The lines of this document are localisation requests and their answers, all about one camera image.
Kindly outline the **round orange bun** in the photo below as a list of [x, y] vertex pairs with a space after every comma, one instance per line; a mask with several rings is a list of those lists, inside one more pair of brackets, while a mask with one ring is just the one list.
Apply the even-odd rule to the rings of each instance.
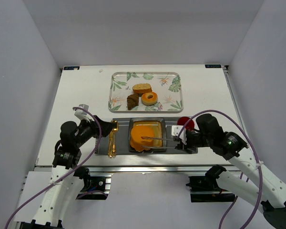
[[136, 125], [131, 130], [130, 146], [136, 152], [149, 150], [154, 145], [154, 131], [146, 125]]

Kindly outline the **silver metal tongs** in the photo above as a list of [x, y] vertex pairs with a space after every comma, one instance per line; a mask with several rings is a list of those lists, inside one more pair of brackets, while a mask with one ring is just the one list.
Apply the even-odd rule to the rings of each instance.
[[168, 139], [168, 138], [149, 137], [149, 136], [141, 136], [141, 139], [153, 139], [153, 140], [174, 141], [174, 142], [179, 141], [179, 138]]

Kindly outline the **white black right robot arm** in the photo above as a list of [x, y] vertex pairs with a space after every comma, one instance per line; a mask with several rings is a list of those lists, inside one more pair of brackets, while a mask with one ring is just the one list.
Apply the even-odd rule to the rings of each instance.
[[259, 211], [272, 227], [286, 229], [286, 184], [258, 159], [250, 139], [246, 135], [240, 137], [234, 132], [225, 132], [209, 110], [194, 118], [198, 131], [188, 130], [186, 125], [172, 126], [171, 135], [179, 143], [176, 148], [186, 151], [208, 147], [251, 181], [249, 184], [237, 178], [220, 165], [213, 166], [205, 175], [219, 188], [232, 192], [254, 207], [243, 228]]

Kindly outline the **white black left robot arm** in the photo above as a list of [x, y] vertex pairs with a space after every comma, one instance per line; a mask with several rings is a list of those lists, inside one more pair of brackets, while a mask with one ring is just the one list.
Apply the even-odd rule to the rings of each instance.
[[55, 146], [50, 188], [31, 222], [22, 222], [22, 229], [62, 229], [68, 208], [74, 203], [88, 180], [89, 170], [78, 166], [80, 148], [91, 138], [106, 137], [117, 127], [116, 121], [79, 115], [80, 123], [68, 121], [61, 125], [60, 140]]

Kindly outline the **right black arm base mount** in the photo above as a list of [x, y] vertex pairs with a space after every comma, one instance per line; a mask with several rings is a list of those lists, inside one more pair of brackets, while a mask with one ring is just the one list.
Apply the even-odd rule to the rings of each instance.
[[217, 182], [206, 176], [190, 176], [186, 186], [192, 203], [233, 202], [235, 194], [220, 188]]

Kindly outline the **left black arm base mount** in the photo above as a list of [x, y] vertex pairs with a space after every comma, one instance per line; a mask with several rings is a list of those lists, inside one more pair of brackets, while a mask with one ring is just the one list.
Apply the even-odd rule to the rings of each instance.
[[79, 192], [77, 199], [80, 200], [106, 200], [110, 187], [110, 174], [94, 172], [87, 167], [79, 168], [75, 175], [79, 175], [84, 181], [84, 187]]

